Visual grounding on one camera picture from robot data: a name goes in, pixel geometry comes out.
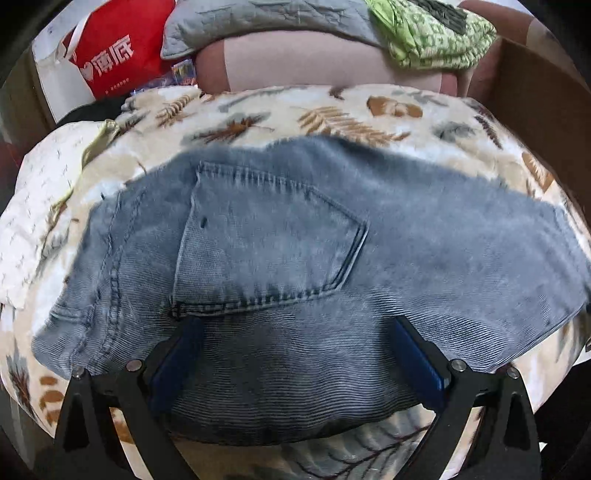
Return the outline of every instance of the red shopping bag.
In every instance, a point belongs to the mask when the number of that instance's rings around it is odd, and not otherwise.
[[[160,59],[164,23],[174,0],[110,0],[63,40],[96,99],[123,95],[169,71]]]

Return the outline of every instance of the jeans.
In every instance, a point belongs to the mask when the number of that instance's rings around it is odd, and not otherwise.
[[[589,267],[561,209],[499,182],[337,138],[209,146],[93,208],[33,352],[65,378],[100,374],[202,317],[165,425],[294,442],[416,404],[392,315],[491,371],[587,304]]]

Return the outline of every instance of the green patterned fabric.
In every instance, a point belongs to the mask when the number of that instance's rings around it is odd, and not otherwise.
[[[408,0],[365,0],[379,19],[394,59],[414,69],[465,69],[488,51],[496,37],[486,19],[466,11],[466,34],[447,28]]]

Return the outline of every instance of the metal bolt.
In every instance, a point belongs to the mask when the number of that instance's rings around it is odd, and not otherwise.
[[[140,368],[142,368],[142,361],[141,360],[130,360],[125,365],[125,369],[128,372],[137,372]]]
[[[517,370],[514,367],[509,367],[507,369],[507,375],[509,375],[511,378],[517,379],[517,378],[519,378],[519,370]]]
[[[459,358],[456,358],[456,359],[452,360],[452,368],[456,372],[463,372],[466,368],[468,368],[468,365],[466,364],[466,362],[464,360],[460,360]]]
[[[76,367],[73,372],[72,372],[72,376],[79,380],[82,378],[82,375],[84,375],[84,372],[86,372],[86,368],[84,367]]]

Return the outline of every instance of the back pocket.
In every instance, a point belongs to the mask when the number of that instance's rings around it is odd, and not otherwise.
[[[309,300],[345,282],[367,225],[314,187],[202,163],[178,253],[173,312],[217,315]]]

